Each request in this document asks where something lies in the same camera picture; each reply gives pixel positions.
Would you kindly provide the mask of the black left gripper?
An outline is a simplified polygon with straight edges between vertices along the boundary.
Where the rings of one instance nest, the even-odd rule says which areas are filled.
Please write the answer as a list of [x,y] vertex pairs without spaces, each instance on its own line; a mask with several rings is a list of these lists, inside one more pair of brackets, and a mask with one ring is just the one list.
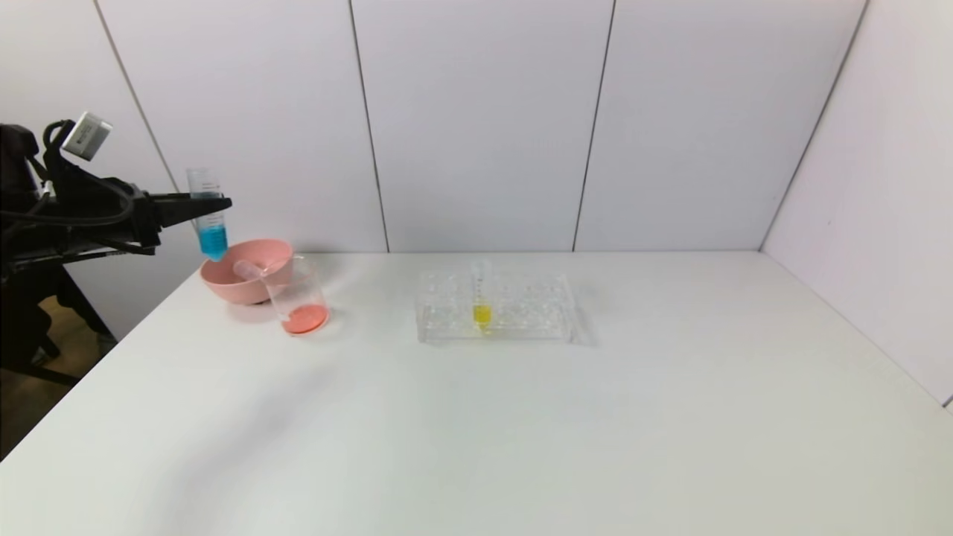
[[154,255],[162,229],[225,211],[232,207],[232,200],[219,194],[192,197],[184,193],[151,194],[149,198],[128,183],[93,183],[77,196],[59,200],[58,205],[60,216],[78,220],[115,218],[129,210],[122,221],[67,227],[71,253],[109,249],[119,254]]

